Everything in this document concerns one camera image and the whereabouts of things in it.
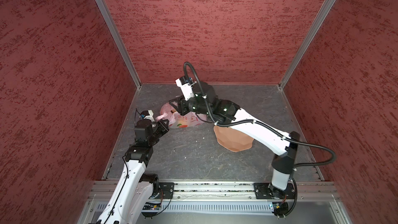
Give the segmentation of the pink plastic bag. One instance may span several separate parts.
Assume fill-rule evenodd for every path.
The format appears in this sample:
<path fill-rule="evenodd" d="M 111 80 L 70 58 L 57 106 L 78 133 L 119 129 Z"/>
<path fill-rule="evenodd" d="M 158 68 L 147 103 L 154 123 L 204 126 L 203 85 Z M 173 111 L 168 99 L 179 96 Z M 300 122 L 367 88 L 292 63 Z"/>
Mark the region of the pink plastic bag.
<path fill-rule="evenodd" d="M 155 120 L 159 121 L 160 119 L 169 120 L 170 129 L 178 129 L 178 125 L 188 125 L 188 127 L 194 127 L 207 121 L 207 117 L 204 114 L 189 112 L 183 116 L 174 108 L 172 108 L 169 103 L 166 103 L 161 107 L 160 115 Z"/>

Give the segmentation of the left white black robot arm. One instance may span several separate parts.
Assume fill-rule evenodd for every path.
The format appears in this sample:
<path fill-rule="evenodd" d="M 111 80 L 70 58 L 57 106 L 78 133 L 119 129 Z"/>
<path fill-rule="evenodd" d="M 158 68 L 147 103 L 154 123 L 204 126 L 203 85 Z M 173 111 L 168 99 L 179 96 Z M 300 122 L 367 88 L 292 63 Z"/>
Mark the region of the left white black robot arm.
<path fill-rule="evenodd" d="M 98 224 L 134 224 L 150 197 L 159 193 L 159 178 L 145 174 L 153 147 L 169 131 L 169 121 L 141 119 L 135 125 L 135 143 L 123 156 L 124 169 Z"/>

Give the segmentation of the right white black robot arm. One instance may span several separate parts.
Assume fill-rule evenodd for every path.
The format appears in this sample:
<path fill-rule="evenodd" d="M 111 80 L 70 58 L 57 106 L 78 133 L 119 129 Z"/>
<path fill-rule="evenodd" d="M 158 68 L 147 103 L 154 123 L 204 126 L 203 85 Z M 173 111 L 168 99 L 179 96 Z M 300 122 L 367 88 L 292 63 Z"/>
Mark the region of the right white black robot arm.
<path fill-rule="evenodd" d="M 182 96 L 170 101 L 181 115 L 189 112 L 205 114 L 218 127 L 239 131 L 265 145 L 274 153 L 273 176 L 270 189 L 273 194 L 287 189 L 292 179 L 297 153 L 293 133 L 280 131 L 255 118 L 239 105 L 219 99 L 214 88 L 207 83 L 196 83 L 185 77 L 176 80 Z"/>

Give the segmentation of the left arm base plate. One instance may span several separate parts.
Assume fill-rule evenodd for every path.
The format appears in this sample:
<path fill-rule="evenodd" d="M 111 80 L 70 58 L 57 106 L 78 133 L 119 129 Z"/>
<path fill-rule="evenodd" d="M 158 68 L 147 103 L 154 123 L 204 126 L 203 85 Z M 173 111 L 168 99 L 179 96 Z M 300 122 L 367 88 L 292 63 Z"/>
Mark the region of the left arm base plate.
<path fill-rule="evenodd" d="M 173 182 L 160 182 L 159 194 L 155 199 L 167 199 L 170 200 L 173 198 L 175 183 Z"/>

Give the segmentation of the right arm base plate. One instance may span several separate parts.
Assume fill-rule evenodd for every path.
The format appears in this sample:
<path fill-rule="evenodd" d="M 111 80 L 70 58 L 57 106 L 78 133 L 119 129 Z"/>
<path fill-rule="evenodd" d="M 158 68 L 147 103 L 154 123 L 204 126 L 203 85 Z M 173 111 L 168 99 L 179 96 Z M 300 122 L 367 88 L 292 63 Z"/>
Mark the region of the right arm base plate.
<path fill-rule="evenodd" d="M 274 189 L 271 183 L 254 183 L 253 186 L 257 200 L 293 200 L 296 196 L 293 183 L 288 183 L 285 190 Z"/>

